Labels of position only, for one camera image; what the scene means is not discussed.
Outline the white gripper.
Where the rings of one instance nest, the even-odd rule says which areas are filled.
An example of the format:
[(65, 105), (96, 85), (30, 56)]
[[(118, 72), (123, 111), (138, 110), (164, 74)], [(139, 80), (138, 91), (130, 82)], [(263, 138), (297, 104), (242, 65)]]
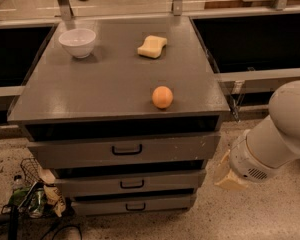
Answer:
[[(245, 130), (233, 142), (231, 150), (222, 157), (219, 164), (222, 173), (216, 173), (214, 177), (216, 186), (226, 190), (244, 190), (248, 187), (248, 183), (242, 179), (263, 183), (279, 173), (278, 169), (262, 164), (253, 156), (247, 144), (248, 133), (249, 131)], [(229, 165), (240, 178), (229, 170)]]

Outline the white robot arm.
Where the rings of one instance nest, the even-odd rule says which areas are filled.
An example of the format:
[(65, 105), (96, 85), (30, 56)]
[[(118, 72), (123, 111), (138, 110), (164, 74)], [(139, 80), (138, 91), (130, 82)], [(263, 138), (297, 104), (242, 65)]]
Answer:
[(214, 184), (243, 190), (276, 176), (280, 168), (300, 159), (300, 80), (279, 87), (268, 104), (269, 115), (244, 131), (215, 169)]

